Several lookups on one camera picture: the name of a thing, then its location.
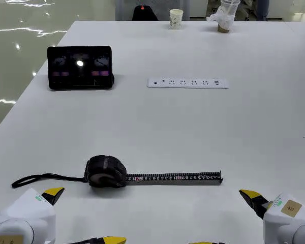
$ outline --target black tablet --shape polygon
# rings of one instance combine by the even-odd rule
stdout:
[[[51,89],[109,89],[113,86],[109,46],[48,47]]]

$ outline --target white power strip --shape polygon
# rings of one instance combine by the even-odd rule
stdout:
[[[229,88],[224,79],[200,78],[150,78],[147,86],[151,88]]]

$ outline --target wrist strap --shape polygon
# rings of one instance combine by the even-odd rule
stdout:
[[[51,174],[51,173],[46,173],[46,174],[34,174],[30,176],[26,176],[22,179],[16,180],[11,184],[12,188],[18,188],[22,187],[28,184],[31,184],[33,182],[42,180],[42,179],[60,179],[60,180],[68,180],[68,181],[78,181],[78,182],[83,182],[86,183],[87,181],[85,178],[78,178],[78,177],[68,177],[68,176],[62,176],[58,174]]]

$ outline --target shiny floor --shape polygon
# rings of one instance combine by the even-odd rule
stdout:
[[[114,19],[114,0],[0,0],[0,122],[75,20]]]

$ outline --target tape measure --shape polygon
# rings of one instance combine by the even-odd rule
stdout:
[[[92,187],[120,188],[126,185],[204,185],[216,186],[223,181],[220,172],[127,174],[121,161],[112,156],[99,155],[87,161],[84,177],[68,177],[58,174],[36,174],[19,179],[11,184],[18,188],[42,179],[59,179],[89,183]]]

